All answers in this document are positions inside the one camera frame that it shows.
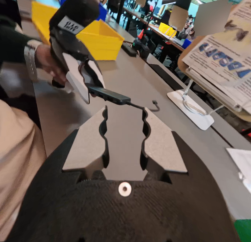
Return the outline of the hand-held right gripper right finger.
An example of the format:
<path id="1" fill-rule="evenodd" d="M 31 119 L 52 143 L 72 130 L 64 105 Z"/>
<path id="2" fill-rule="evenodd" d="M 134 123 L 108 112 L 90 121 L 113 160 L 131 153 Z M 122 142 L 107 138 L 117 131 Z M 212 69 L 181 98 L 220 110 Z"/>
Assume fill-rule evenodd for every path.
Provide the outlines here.
<path id="1" fill-rule="evenodd" d="M 143 108 L 142 120 L 145 135 L 140 154 L 142 170 L 154 174 L 188 173 L 171 128 L 148 108 Z"/>

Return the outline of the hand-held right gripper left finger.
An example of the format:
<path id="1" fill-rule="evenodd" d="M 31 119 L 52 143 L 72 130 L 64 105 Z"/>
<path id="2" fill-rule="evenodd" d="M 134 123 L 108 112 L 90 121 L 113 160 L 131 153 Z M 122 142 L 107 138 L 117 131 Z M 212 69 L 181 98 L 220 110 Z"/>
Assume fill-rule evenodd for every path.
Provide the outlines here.
<path id="1" fill-rule="evenodd" d="M 84 179 L 91 179 L 95 171 L 109 164 L 107 132 L 108 108 L 104 106 L 82 124 L 67 155 L 62 171 L 80 171 Z"/>

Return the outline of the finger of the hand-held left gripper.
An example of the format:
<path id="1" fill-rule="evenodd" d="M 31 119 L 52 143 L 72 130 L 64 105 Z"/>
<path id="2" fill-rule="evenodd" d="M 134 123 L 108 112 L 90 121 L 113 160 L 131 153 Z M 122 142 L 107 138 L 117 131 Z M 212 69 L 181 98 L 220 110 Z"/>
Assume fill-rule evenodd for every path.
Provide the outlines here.
<path id="1" fill-rule="evenodd" d="M 64 60 L 67 64 L 69 71 L 66 78 L 71 86 L 76 90 L 86 104 L 90 103 L 89 91 L 84 83 L 84 78 L 79 71 L 78 61 L 70 54 L 63 53 Z"/>
<path id="2" fill-rule="evenodd" d="M 80 62 L 80 73 L 86 85 L 106 88 L 101 70 L 96 61 L 86 59 L 84 62 Z"/>

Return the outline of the black USB hub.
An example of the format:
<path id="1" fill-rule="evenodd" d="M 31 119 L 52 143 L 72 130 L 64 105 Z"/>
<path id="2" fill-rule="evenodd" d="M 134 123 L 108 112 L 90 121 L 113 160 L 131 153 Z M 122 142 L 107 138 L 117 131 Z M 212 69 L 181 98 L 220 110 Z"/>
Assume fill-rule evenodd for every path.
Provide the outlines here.
<path id="1" fill-rule="evenodd" d="M 86 83 L 85 85 L 91 95 L 102 98 L 104 101 L 109 101 L 116 105 L 129 105 L 141 110 L 144 109 L 142 106 L 133 104 L 131 102 L 131 98 L 128 96 L 124 96 L 122 94 L 89 83 Z"/>

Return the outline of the yellow plastic bin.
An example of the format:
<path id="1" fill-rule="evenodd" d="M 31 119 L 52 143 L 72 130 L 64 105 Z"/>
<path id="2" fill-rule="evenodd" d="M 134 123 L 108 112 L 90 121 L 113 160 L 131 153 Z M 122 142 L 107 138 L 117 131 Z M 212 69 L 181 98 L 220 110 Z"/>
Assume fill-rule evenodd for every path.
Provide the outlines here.
<path id="1" fill-rule="evenodd" d="M 31 7 L 32 22 L 39 37 L 50 45 L 49 21 L 58 9 L 36 1 L 31 2 Z M 92 22 L 76 37 L 97 61 L 115 61 L 124 41 L 124 37 L 102 20 Z"/>

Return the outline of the green plastic bin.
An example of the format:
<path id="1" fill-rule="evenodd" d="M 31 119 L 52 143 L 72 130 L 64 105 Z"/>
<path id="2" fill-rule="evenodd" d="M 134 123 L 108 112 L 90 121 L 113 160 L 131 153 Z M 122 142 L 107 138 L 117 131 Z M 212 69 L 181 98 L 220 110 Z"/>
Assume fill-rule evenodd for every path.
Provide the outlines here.
<path id="1" fill-rule="evenodd" d="M 251 242 L 251 219 L 237 219 L 234 226 L 241 242 Z"/>

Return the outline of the person's left forearm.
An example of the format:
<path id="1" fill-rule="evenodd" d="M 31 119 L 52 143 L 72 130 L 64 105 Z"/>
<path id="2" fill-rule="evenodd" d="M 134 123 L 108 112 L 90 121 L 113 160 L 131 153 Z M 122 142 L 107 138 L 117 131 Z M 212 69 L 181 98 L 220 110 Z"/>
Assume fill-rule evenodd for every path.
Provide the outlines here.
<path id="1" fill-rule="evenodd" d="M 3 62 L 25 63 L 25 47 L 36 49 L 42 42 L 18 32 L 17 23 L 0 17 L 0 67 Z"/>

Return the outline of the grey desk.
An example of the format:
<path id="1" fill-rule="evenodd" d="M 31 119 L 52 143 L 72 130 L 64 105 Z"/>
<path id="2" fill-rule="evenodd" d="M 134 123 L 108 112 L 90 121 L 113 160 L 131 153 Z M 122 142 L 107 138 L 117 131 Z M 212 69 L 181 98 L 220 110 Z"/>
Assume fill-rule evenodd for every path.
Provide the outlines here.
<path id="1" fill-rule="evenodd" d="M 122 49 L 115 61 L 98 61 L 105 87 L 128 96 L 132 102 L 153 109 L 156 116 L 175 131 L 205 163 L 214 176 L 234 219 L 250 219 L 250 193 L 238 175 L 238 168 L 226 148 L 250 150 L 250 143 L 217 113 L 206 131 L 200 130 L 167 97 L 173 91 L 139 57 L 129 57 Z M 38 70 L 41 80 L 34 91 L 42 127 L 46 154 L 49 156 L 69 134 L 105 105 L 108 106 L 106 138 L 110 163 L 104 174 L 111 180 L 143 180 L 146 171 L 139 164 L 144 139 L 142 112 L 131 106 L 118 106 L 100 98 L 87 105 L 78 94 L 67 94 L 51 87 L 48 74 Z"/>

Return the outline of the person's left hand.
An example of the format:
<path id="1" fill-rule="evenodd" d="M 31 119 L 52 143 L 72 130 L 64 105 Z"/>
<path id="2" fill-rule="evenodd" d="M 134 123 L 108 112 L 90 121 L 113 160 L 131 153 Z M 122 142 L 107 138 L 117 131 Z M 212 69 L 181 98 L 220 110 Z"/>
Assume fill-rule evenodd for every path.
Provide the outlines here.
<path id="1" fill-rule="evenodd" d="M 35 52 L 35 63 L 38 68 L 42 68 L 45 72 L 50 74 L 54 81 L 58 82 L 63 87 L 65 86 L 67 81 L 66 73 L 53 58 L 50 46 L 41 44 L 37 47 Z"/>

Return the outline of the black power strip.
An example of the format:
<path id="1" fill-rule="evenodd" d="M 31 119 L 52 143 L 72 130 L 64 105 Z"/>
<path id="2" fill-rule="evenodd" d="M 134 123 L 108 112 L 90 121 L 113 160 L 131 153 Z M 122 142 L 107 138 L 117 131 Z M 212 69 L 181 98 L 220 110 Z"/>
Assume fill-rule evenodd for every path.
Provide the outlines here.
<path id="1" fill-rule="evenodd" d="M 136 57 L 138 54 L 128 43 L 123 43 L 121 49 L 123 49 L 130 57 Z"/>

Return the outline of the blue plastic bin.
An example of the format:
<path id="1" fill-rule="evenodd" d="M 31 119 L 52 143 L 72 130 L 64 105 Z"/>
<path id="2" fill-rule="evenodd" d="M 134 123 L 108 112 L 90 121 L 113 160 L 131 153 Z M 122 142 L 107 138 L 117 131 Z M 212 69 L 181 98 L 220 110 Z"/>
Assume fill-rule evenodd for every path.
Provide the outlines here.
<path id="1" fill-rule="evenodd" d="M 63 3 L 64 3 L 66 0 L 58 0 L 58 1 L 59 1 L 60 6 L 62 6 Z M 100 3 L 99 3 L 99 16 L 98 16 L 98 18 L 96 19 L 96 21 L 99 21 L 99 20 L 105 21 L 106 15 L 107 15 L 107 9 L 106 9 L 106 8 L 104 7 L 104 5 L 100 2 Z"/>

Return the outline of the person's pale clothing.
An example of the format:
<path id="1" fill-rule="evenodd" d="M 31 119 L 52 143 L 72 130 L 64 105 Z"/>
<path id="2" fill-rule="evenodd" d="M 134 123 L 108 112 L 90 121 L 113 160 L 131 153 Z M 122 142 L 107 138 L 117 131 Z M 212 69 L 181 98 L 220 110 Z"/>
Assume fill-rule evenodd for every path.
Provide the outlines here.
<path id="1" fill-rule="evenodd" d="M 0 239 L 5 241 L 47 156 L 42 132 L 28 114 L 3 100 L 0 106 Z"/>

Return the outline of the printed paper sheet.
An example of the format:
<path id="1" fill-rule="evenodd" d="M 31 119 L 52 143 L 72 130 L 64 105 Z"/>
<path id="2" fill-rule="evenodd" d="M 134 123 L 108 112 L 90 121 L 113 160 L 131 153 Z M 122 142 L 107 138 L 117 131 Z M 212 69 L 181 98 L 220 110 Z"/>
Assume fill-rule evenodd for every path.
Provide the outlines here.
<path id="1" fill-rule="evenodd" d="M 226 151 L 238 168 L 240 181 L 251 193 L 251 151 L 234 148 L 226 148 Z"/>

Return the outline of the cardboard sheet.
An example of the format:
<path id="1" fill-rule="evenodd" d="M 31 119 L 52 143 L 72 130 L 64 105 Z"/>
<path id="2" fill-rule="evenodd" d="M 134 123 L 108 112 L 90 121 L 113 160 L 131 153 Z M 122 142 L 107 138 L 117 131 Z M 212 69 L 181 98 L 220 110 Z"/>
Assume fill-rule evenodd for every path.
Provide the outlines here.
<path id="1" fill-rule="evenodd" d="M 168 24 L 174 27 L 177 31 L 182 31 L 188 18 L 188 10 L 174 5 Z"/>

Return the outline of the instruction sheet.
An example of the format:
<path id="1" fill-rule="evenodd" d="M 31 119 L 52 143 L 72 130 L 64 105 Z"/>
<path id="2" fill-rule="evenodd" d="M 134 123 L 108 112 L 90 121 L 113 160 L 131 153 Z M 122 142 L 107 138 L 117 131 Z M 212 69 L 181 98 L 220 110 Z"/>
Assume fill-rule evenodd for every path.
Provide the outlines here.
<path id="1" fill-rule="evenodd" d="M 242 0 L 224 30 L 206 36 L 182 61 L 250 114 L 251 0 Z"/>

